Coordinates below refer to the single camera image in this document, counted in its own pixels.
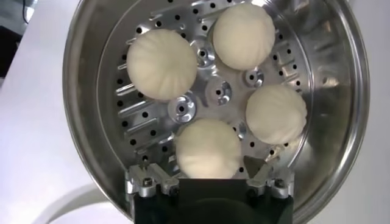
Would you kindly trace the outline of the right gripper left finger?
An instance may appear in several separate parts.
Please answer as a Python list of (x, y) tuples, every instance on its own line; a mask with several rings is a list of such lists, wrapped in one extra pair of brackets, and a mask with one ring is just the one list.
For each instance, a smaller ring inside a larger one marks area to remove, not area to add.
[(168, 175), (158, 164), (132, 165), (125, 172), (125, 200), (130, 203), (135, 196), (166, 197), (172, 203), (179, 201), (179, 180)]

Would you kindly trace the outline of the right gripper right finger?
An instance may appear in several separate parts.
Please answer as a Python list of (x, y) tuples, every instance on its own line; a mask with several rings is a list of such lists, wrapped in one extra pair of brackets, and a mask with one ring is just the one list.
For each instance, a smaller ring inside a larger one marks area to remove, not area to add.
[(251, 156), (244, 156), (243, 163), (249, 176), (246, 183), (256, 190), (258, 196), (264, 195), (266, 189), (270, 190), (274, 198), (286, 199), (294, 196), (295, 174), (289, 167), (274, 170), (271, 163)]

